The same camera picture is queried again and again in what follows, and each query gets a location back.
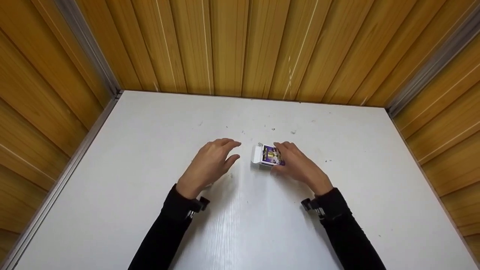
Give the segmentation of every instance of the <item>black long sleeve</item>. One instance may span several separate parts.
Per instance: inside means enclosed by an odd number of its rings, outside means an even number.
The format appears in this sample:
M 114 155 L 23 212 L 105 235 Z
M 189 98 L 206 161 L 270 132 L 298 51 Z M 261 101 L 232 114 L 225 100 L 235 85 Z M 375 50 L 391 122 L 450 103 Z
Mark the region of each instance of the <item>black long sleeve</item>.
M 326 213 L 320 222 L 343 268 L 384 270 L 382 260 L 353 218 L 340 191 L 334 188 L 317 200 Z
M 192 222 L 188 217 L 192 201 L 170 190 L 160 215 L 153 223 L 133 258 L 129 270 L 166 270 Z
M 384 270 L 385 266 L 367 236 L 352 216 L 338 189 L 317 197 L 320 207 L 331 215 L 321 218 L 328 238 L 343 268 Z M 129 270 L 166 270 L 170 266 L 192 219 L 188 214 L 192 201 L 170 190 L 163 208 L 154 222 Z

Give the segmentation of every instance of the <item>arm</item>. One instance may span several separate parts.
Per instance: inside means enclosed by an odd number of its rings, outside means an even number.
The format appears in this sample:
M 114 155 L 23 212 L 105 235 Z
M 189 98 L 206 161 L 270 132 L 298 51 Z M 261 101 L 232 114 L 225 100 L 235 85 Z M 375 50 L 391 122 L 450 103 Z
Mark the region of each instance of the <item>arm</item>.
M 329 217 L 320 217 L 320 223 L 343 268 L 384 270 L 382 260 L 353 218 L 340 191 L 334 188 L 317 198 L 326 215 L 332 213 Z
M 328 238 L 345 270 L 383 270 L 385 266 L 353 218 L 340 191 L 333 188 L 328 176 L 294 143 L 274 143 L 280 150 L 285 166 L 276 165 L 274 171 L 303 182 L 315 193 L 320 207 L 325 212 L 321 216 Z
M 192 201 L 170 190 L 160 215 L 153 223 L 133 258 L 129 270 L 168 269 L 192 219 Z
M 227 173 L 240 158 L 239 155 L 232 155 L 227 159 L 229 152 L 240 144 L 232 139 L 217 139 L 208 142 L 198 151 L 190 166 L 168 193 L 160 215 L 142 241 L 129 270 L 168 269 L 192 221 L 189 214 L 198 208 L 193 199 L 197 198 L 207 185 Z

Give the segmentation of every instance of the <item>wood grain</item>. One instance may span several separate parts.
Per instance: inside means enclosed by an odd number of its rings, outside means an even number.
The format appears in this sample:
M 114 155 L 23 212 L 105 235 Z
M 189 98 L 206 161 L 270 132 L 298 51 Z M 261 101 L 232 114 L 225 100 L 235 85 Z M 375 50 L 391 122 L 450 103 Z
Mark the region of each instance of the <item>wood grain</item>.
M 89 129 L 102 107 L 30 0 L 1 5 L 0 28 Z
M 438 196 L 480 181 L 480 133 L 448 149 L 422 168 Z
M 447 0 L 402 60 L 367 101 L 367 106 L 385 107 L 417 73 L 447 38 L 480 3 L 480 0 Z
M 188 92 L 213 95 L 209 0 L 176 0 L 170 4 Z
M 480 81 L 480 36 L 471 41 L 395 117 L 395 123 L 404 138 L 409 138 L 478 81 Z
M 480 233 L 480 183 L 441 197 L 463 236 Z
M 21 233 L 47 193 L 0 165 L 0 228 Z
M 375 1 L 322 102 L 347 104 L 416 0 Z
M 465 242 L 470 247 L 477 261 L 480 261 L 480 234 L 465 237 Z
M 1 31 L 0 87 L 0 98 L 66 154 L 74 153 L 87 130 Z
M 289 4 L 289 0 L 250 2 L 243 97 L 268 97 Z
M 297 100 L 322 100 L 372 3 L 373 0 L 333 1 L 303 76 Z
M 445 0 L 417 1 L 349 104 L 363 105 L 375 93 L 444 3 Z
M 19 233 L 0 229 L 0 263 L 7 258 L 8 252 L 19 236 Z
M 406 142 L 420 164 L 480 130 L 480 84 L 452 103 Z
M 248 0 L 211 0 L 215 94 L 241 96 Z
M 132 2 L 130 0 L 107 0 L 107 5 L 140 80 L 142 89 L 157 91 L 158 81 L 156 80 Z
M 110 95 L 54 1 L 31 0 L 96 98 L 106 107 Z
M 168 0 L 133 0 L 138 24 L 162 92 L 187 93 Z
M 142 90 L 105 0 L 76 0 L 120 87 Z
M 45 190 L 51 188 L 69 160 L 67 155 L 1 99 L 0 145 L 0 164 Z
M 330 0 L 292 1 L 269 98 L 293 100 L 330 8 Z

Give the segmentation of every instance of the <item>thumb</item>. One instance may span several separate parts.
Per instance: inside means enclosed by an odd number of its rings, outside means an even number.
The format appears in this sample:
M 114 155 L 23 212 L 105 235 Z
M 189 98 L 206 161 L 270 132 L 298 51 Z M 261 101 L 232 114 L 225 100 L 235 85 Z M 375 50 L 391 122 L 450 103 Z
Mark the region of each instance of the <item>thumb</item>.
M 240 158 L 240 155 L 235 154 L 231 155 L 223 164 L 223 171 L 227 173 L 230 170 L 230 167 Z

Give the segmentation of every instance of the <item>hand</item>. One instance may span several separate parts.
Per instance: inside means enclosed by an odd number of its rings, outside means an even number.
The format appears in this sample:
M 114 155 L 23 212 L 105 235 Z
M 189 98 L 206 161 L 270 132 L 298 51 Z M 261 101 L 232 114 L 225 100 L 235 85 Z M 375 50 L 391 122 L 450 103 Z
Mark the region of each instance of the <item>hand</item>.
M 310 187 L 316 195 L 323 195 L 333 189 L 328 176 L 298 147 L 291 142 L 274 143 L 280 151 L 285 165 L 275 165 L 272 170 L 280 174 L 303 182 Z
M 187 199 L 196 198 L 209 184 L 217 181 L 228 172 L 240 155 L 231 155 L 230 151 L 241 143 L 223 138 L 208 142 L 198 151 L 190 166 L 177 183 L 177 192 Z

